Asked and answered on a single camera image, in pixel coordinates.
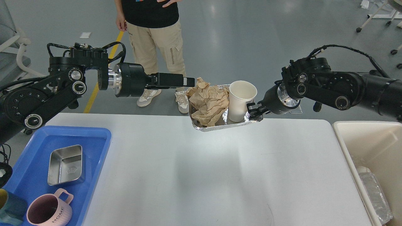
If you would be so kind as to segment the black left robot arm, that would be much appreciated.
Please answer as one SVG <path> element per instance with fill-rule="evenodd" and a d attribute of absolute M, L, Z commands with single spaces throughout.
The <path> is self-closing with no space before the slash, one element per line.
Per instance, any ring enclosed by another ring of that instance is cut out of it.
<path fill-rule="evenodd" d="M 49 76 L 23 79 L 1 86 L 0 141 L 6 143 L 24 128 L 36 130 L 66 107 L 78 107 L 86 92 L 86 70 L 97 70 L 100 90 L 113 88 L 116 97 L 140 97 L 144 89 L 194 87 L 195 79 L 176 73 L 146 74 L 137 63 L 125 63 L 126 48 L 112 59 L 107 49 L 76 43 L 67 47 L 49 43 L 47 47 L 66 49 L 69 56 L 49 54 Z"/>

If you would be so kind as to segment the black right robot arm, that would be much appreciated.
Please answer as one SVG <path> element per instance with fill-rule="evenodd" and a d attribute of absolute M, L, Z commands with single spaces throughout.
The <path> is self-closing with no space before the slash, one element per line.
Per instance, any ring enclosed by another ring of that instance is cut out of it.
<path fill-rule="evenodd" d="M 401 122 L 401 80 L 390 78 L 373 57 L 351 47 L 346 49 L 366 56 L 375 70 L 369 73 L 332 71 L 325 58 L 317 57 L 328 47 L 324 45 L 305 58 L 290 60 L 289 66 L 282 68 L 282 79 L 265 93 L 263 100 L 247 104 L 250 120 L 261 121 L 263 114 L 268 113 L 297 113 L 301 99 L 308 98 L 315 101 L 315 112 L 322 105 L 338 110 L 359 106 Z"/>

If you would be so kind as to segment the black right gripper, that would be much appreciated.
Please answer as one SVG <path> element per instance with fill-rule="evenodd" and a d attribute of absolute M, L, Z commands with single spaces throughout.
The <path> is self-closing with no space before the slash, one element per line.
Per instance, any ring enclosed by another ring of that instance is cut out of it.
<path fill-rule="evenodd" d="M 263 115 L 267 114 L 265 107 L 274 114 L 282 115 L 299 105 L 300 100 L 292 99 L 288 95 L 284 83 L 278 83 L 265 93 L 262 104 L 248 103 L 247 111 L 250 113 L 251 121 L 260 122 L 263 120 Z"/>

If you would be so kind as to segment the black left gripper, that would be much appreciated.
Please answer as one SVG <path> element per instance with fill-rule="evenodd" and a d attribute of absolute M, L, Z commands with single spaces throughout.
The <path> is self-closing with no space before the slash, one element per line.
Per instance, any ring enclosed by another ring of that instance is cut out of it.
<path fill-rule="evenodd" d="M 109 68 L 109 86 L 116 97 L 138 98 L 145 87 L 149 90 L 195 87 L 195 79 L 177 73 L 153 73 L 148 76 L 142 65 L 123 62 Z"/>

